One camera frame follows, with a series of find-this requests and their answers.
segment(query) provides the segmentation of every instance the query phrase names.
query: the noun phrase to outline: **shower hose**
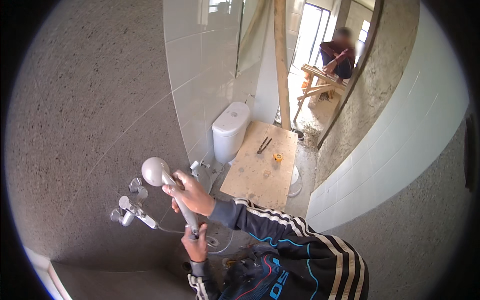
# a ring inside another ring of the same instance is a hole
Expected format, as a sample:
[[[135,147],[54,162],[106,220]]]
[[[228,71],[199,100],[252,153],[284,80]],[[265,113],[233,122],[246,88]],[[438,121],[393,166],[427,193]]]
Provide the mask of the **shower hose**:
[[[182,232],[182,231],[165,229],[165,228],[161,227],[160,225],[157,225],[157,228],[160,229],[160,230],[163,230],[163,231],[165,231],[165,232],[184,234],[184,232]],[[216,247],[216,246],[218,245],[218,240],[217,240],[216,238],[210,237],[210,236],[206,236],[206,237],[207,237],[207,244],[208,244],[208,246],[210,246],[210,247]],[[225,251],[225,250],[230,246],[230,244],[232,243],[232,240],[233,240],[233,230],[230,230],[230,239],[228,240],[228,244],[225,246],[225,248],[223,248],[222,250],[219,250],[219,251],[208,252],[208,254],[209,254],[209,255],[216,255],[216,254],[222,253],[223,251]]]

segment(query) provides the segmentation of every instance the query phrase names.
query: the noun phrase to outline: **white toilet tank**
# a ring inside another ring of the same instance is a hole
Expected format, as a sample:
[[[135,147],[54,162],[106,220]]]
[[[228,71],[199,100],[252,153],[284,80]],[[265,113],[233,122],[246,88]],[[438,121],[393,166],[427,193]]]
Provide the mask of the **white toilet tank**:
[[[250,123],[250,109],[242,102],[232,102],[213,122],[215,159],[225,164],[235,158]]]

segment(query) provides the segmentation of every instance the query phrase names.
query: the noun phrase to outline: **handheld shower head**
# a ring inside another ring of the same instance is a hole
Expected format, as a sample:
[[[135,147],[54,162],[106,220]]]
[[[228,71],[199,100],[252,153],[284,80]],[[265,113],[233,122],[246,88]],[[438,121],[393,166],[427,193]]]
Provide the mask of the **handheld shower head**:
[[[175,184],[175,181],[169,174],[170,168],[165,160],[159,157],[151,157],[142,164],[142,176],[150,185]]]
[[[159,157],[151,157],[142,164],[142,176],[145,181],[153,186],[162,186],[164,184],[175,185],[176,182],[170,176],[170,169],[165,160]],[[198,236],[198,216],[191,211],[181,199],[175,198],[183,217],[187,224],[192,228],[192,232]]]

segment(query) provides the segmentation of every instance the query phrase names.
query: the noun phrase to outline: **tape measure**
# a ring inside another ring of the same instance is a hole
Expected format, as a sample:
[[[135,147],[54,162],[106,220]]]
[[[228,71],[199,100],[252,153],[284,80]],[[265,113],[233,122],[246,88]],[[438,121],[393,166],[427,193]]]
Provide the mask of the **tape measure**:
[[[277,162],[281,162],[283,159],[283,155],[281,155],[280,153],[275,153],[273,154],[273,159]]]

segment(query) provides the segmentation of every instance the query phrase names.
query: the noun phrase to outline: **hand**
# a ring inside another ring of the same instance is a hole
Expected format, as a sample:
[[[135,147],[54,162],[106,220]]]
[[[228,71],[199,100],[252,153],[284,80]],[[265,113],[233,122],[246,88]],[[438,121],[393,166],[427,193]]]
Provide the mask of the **hand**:
[[[173,178],[181,181],[185,190],[178,185],[164,185],[163,191],[172,196],[172,208],[178,213],[180,211],[175,198],[183,201],[185,205],[194,213],[204,216],[210,216],[215,208],[215,200],[205,192],[202,185],[192,176],[188,176],[180,170],[173,173]]]
[[[333,74],[336,67],[336,60],[332,60],[326,66],[322,68],[322,70],[327,74]]]
[[[190,235],[192,235],[192,228],[185,225],[185,234],[181,238],[181,243],[185,247],[185,250],[187,250],[191,261],[196,263],[204,262],[207,259],[207,241],[205,239],[207,235],[207,224],[203,223],[200,226],[198,239],[192,240],[190,239]]]

